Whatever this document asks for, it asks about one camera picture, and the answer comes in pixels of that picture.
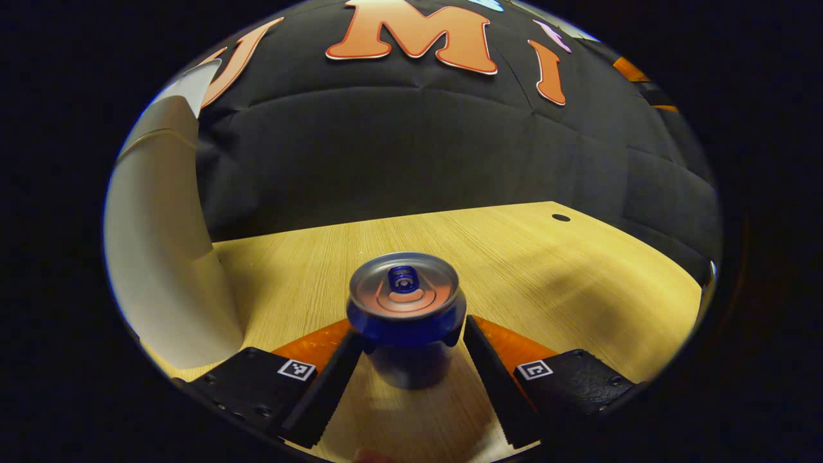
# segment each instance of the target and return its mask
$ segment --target table surface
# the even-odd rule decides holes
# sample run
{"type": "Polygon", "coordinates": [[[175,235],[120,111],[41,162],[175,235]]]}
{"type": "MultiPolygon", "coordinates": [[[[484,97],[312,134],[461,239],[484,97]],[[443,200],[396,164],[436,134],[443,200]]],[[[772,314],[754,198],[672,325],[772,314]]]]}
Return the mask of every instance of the table surface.
{"type": "MultiPolygon", "coordinates": [[[[468,314],[559,353],[584,348],[634,382],[651,379],[673,357],[700,304],[697,282],[668,257],[553,202],[390,217],[214,246],[245,327],[244,347],[267,351],[345,318],[352,273],[401,250],[447,260],[460,276],[468,314]]],[[[187,381],[216,365],[176,370],[144,347],[166,374],[187,381]]],[[[308,452],[342,462],[358,447],[398,463],[485,463],[525,450],[506,443],[462,342],[449,375],[423,391],[385,385],[361,355],[323,439],[308,452]]]]}

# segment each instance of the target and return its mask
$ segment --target quilted black fabric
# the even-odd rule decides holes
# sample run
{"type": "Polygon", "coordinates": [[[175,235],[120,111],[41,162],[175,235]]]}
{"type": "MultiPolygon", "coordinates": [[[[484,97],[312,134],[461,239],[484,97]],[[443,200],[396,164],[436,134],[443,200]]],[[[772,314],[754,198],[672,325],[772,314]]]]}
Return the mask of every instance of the quilted black fabric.
{"type": "MultiPolygon", "coordinates": [[[[425,15],[447,3],[409,0],[425,15]]],[[[214,241],[378,217],[552,200],[636,236],[706,278],[720,208],[700,144],[653,108],[613,52],[555,30],[566,53],[506,2],[487,17],[493,76],[392,52],[332,61],[354,8],[310,0],[216,44],[223,66],[246,31],[284,16],[238,80],[200,116],[198,185],[214,241]],[[536,40],[560,57],[566,105],[540,97],[536,40]]]]}

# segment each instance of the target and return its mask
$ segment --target orange sticker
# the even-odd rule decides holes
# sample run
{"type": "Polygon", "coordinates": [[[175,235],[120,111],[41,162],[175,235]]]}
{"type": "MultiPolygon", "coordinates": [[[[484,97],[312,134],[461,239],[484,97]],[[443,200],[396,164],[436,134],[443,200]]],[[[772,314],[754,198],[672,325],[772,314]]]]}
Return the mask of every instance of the orange sticker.
{"type": "Polygon", "coordinates": [[[404,0],[349,0],[355,8],[346,36],[326,50],[331,59],[363,59],[386,56],[392,46],[380,40],[385,26],[406,54],[419,58],[443,34],[446,46],[435,56],[456,68],[496,74],[497,64],[489,57],[486,25],[489,20],[459,7],[443,7],[423,16],[404,0]]]}
{"type": "MultiPolygon", "coordinates": [[[[267,22],[237,40],[237,49],[235,49],[235,52],[231,55],[229,63],[226,65],[226,68],[220,76],[218,76],[217,79],[215,79],[212,84],[208,86],[206,95],[203,97],[202,106],[200,106],[201,108],[205,108],[211,104],[217,99],[218,96],[222,95],[223,92],[235,82],[235,80],[237,80],[237,77],[239,77],[240,73],[243,72],[243,69],[246,68],[246,64],[249,63],[249,59],[251,58],[252,53],[254,53],[254,50],[257,48],[260,40],[264,35],[266,35],[266,32],[270,27],[280,21],[283,21],[283,18],[279,17],[274,21],[267,22]]],[[[204,59],[200,62],[200,64],[203,64],[206,61],[212,61],[214,58],[220,56],[224,51],[226,51],[226,47],[223,47],[208,58],[204,59]]]]}
{"type": "Polygon", "coordinates": [[[565,105],[565,95],[560,88],[560,58],[551,50],[534,40],[529,40],[528,44],[537,52],[537,61],[540,65],[540,81],[537,82],[537,92],[541,96],[556,103],[565,105]]]}

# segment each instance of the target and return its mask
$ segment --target aluminum can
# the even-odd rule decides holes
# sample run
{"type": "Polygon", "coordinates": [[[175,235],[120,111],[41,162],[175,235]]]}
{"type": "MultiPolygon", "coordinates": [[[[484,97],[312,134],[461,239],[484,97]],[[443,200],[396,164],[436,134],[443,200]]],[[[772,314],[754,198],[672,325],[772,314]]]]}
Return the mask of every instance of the aluminum can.
{"type": "Polygon", "coordinates": [[[419,252],[381,255],[351,276],[346,315],[388,384],[422,389],[446,376],[466,317],[448,262],[419,252]]]}

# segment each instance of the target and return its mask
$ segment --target can rim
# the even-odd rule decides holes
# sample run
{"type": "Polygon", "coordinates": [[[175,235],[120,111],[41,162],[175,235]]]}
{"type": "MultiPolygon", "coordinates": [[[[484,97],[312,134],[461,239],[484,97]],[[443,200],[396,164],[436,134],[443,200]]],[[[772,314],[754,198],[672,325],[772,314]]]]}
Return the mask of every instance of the can rim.
{"type": "Polygon", "coordinates": [[[352,304],[357,306],[357,308],[361,309],[362,311],[368,313],[370,316],[376,316],[376,317],[382,318],[384,320],[392,320],[392,321],[417,320],[417,319],[420,319],[420,318],[426,318],[428,316],[432,316],[436,313],[439,313],[442,310],[448,308],[452,304],[452,302],[454,302],[454,300],[457,298],[459,292],[460,292],[460,277],[458,276],[457,270],[455,270],[454,267],[452,267],[452,265],[450,263],[446,262],[445,260],[441,259],[440,257],[437,257],[436,255],[426,254],[426,253],[423,253],[423,252],[415,252],[415,251],[391,252],[391,253],[388,253],[388,254],[380,255],[380,256],[375,257],[371,260],[367,260],[366,262],[361,264],[360,267],[357,268],[357,270],[355,270],[354,274],[351,276],[351,279],[349,280],[349,301],[351,301],[352,304]],[[368,307],[363,306],[360,303],[360,301],[358,300],[358,298],[355,297],[355,295],[357,293],[357,291],[356,291],[357,284],[362,279],[363,273],[365,273],[365,269],[366,269],[367,266],[375,266],[377,264],[382,264],[384,262],[388,262],[390,260],[395,260],[395,259],[415,259],[415,258],[417,258],[417,259],[424,258],[424,259],[428,259],[428,260],[434,260],[437,264],[440,264],[443,267],[445,267],[446,271],[449,272],[449,277],[454,280],[454,289],[453,289],[452,293],[449,295],[449,298],[446,299],[446,301],[443,302],[442,306],[439,307],[438,309],[436,309],[434,311],[426,312],[424,314],[420,314],[418,316],[406,316],[406,317],[402,317],[402,318],[393,318],[393,317],[383,316],[379,313],[375,313],[374,311],[372,311],[368,307]]]}

